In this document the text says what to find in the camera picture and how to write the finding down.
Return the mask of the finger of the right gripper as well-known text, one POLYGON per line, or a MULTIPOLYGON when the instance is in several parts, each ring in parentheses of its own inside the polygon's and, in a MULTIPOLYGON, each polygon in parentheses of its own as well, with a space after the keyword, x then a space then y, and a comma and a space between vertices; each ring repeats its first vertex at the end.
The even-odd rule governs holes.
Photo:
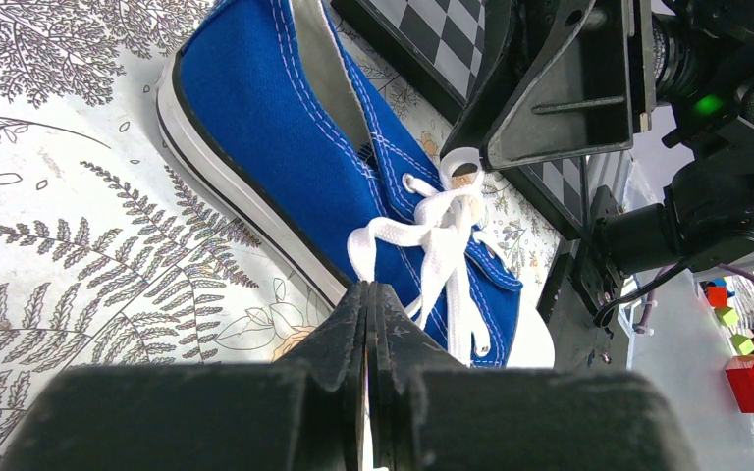
POLYGON ((485 163, 539 163, 584 154, 582 42, 599 26, 594 1, 485 1, 480 57, 442 151, 475 148, 485 163))

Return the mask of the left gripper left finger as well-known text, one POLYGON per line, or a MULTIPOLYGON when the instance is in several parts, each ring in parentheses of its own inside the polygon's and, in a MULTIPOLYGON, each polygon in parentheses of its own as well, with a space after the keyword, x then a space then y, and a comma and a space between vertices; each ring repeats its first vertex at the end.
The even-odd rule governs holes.
POLYGON ((5 470, 358 470, 368 286, 271 363, 91 366, 56 376, 5 470))

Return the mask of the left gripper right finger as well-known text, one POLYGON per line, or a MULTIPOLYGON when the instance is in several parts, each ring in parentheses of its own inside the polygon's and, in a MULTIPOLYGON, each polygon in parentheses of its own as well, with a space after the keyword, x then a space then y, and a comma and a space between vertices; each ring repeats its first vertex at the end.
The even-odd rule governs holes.
POLYGON ((365 288, 374 463, 389 470, 694 470, 667 400, 627 373, 468 368, 365 288))

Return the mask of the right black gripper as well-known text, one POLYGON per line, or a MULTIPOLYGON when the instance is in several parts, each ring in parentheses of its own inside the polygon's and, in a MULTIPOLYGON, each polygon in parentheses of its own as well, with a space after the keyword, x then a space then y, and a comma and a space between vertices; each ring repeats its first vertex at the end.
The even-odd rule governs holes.
MULTIPOLYGON (((669 1, 652 16, 656 102, 681 131, 754 125, 754 1, 669 1)), ((492 170, 625 150, 632 143, 625 1, 529 1, 530 65, 489 132, 492 170)))

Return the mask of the white shoelace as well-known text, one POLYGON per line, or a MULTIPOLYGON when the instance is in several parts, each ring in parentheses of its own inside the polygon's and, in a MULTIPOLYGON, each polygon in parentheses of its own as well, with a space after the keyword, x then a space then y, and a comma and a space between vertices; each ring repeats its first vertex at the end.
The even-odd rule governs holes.
POLYGON ((468 366, 474 355, 489 353, 492 344, 490 330, 471 298, 465 250, 470 242, 476 241, 487 245, 494 255, 500 251, 488 234, 475 228, 485 213, 479 151, 471 147, 450 151, 441 159, 439 177, 442 190, 422 179, 404 175, 404 187, 423 197, 414 209, 413 222, 406 224, 376 217, 350 233, 347 252, 358 278, 373 282, 379 241, 396 247, 420 247, 424 252, 420 295, 404 312, 423 329, 444 293, 447 351, 468 366))

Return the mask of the blue canvas sneaker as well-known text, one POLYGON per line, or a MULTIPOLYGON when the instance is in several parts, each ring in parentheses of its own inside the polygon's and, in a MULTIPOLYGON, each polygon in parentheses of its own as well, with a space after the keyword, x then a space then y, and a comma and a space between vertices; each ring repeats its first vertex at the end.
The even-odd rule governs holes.
MULTIPOLYGON (((357 66, 319 1, 219 1, 166 66, 157 91, 160 130, 176 159, 244 216, 328 305, 358 278, 350 233, 376 217, 411 224, 423 197, 403 176, 437 190, 433 162, 357 66)), ((475 367, 550 368, 554 346, 500 253, 472 241, 465 250, 471 298, 492 348, 475 367)), ((420 247, 377 243, 373 282, 403 308, 420 295, 420 247)), ((442 293, 423 330, 447 349, 442 293)))

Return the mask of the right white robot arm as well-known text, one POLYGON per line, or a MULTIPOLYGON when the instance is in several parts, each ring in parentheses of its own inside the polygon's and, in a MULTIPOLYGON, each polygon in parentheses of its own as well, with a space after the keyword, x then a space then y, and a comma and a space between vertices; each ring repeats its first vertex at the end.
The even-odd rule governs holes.
POLYGON ((486 1, 479 78, 446 142, 476 147, 525 195, 551 195, 542 164, 630 148, 669 106, 667 148, 692 152, 665 199, 596 209, 565 236, 574 284, 604 327, 620 280, 702 272, 754 252, 754 1, 486 1))

